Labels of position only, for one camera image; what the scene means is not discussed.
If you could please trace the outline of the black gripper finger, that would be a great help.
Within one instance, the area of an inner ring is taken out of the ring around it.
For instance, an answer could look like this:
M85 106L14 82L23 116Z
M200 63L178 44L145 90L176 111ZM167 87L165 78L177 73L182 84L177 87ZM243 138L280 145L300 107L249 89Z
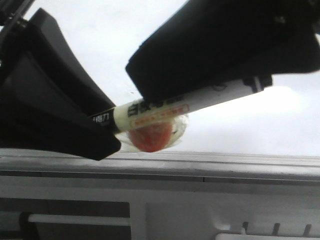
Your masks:
M40 8L5 26L0 48L0 146L102 160L120 141L93 116L114 103L71 51L56 19Z
M320 68L317 0L189 0L125 70L146 100L230 80Z

